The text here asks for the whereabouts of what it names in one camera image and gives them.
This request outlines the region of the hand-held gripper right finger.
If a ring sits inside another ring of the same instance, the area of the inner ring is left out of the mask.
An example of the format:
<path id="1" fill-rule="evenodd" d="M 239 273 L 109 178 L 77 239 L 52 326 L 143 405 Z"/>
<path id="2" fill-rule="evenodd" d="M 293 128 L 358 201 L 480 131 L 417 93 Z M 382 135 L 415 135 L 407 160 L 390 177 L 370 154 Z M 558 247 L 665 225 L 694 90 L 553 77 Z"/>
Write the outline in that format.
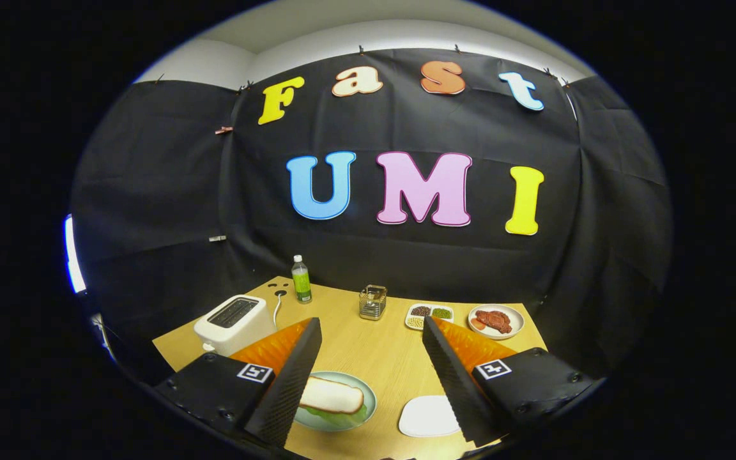
<path id="1" fill-rule="evenodd" d="M 595 392 L 595 379 L 543 348 L 516 352 L 441 318 L 422 342 L 467 441 L 522 440 Z"/>

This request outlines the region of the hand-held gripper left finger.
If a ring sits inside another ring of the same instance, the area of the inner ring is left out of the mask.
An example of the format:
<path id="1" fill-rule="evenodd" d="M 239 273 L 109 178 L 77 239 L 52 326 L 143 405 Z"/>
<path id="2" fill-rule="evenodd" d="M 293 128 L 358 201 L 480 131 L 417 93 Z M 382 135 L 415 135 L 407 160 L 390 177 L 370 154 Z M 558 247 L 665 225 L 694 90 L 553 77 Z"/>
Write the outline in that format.
<path id="1" fill-rule="evenodd" d="M 280 365 L 204 353 L 154 387 L 157 399 L 229 440 L 282 449 L 322 343 L 319 318 L 286 327 Z"/>

